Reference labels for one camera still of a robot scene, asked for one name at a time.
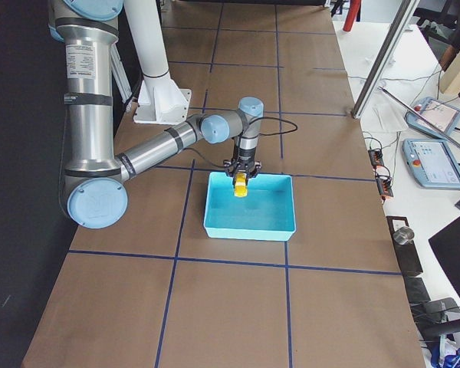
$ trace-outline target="plastic container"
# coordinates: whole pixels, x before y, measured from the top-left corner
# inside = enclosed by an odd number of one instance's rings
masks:
[[[259,174],[239,198],[232,178],[210,173],[204,227],[210,238],[287,241],[296,231],[291,176]]]

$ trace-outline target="blue tablet device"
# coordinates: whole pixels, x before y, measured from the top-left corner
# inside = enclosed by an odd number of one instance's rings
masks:
[[[419,113],[445,134],[449,135],[460,120],[460,109],[435,100],[432,97],[420,100],[416,105],[421,106]],[[418,119],[413,113],[408,112],[406,114],[406,122],[410,127],[421,133],[432,136],[433,138],[444,139],[443,136],[433,130],[428,124]]]
[[[424,188],[460,189],[460,168],[445,140],[404,140],[407,165]]]

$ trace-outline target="yellow object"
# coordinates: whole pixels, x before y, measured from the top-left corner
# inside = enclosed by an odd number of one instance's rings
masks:
[[[245,182],[245,174],[243,172],[238,172],[237,177],[235,178],[235,185],[233,189],[233,194],[235,197],[246,197],[247,196],[247,183]]]

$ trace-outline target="device screen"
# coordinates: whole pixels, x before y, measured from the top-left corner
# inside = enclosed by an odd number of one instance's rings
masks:
[[[440,142],[412,142],[430,182],[460,183],[449,154]]]
[[[455,121],[459,111],[453,107],[439,103],[436,100],[430,100],[421,114],[431,123],[436,125],[441,131],[445,132],[450,125]],[[417,123],[432,129],[428,124],[418,119]]]

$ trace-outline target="blue joint cap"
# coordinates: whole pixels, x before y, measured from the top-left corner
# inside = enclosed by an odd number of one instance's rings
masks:
[[[59,41],[59,42],[64,42],[64,39],[60,36],[60,34],[58,33],[55,27],[53,27],[52,25],[48,25],[48,27],[49,27],[49,34],[54,40]]]
[[[110,178],[82,182],[68,198],[68,213],[86,228],[106,228],[119,220],[128,206],[123,184]]]
[[[230,137],[230,126],[219,115],[210,115],[201,122],[201,134],[211,144],[221,143]]]
[[[74,12],[91,21],[110,21],[123,9],[123,0],[63,0]]]
[[[253,117],[262,117],[264,114],[264,104],[255,97],[242,98],[238,103],[238,108]]]

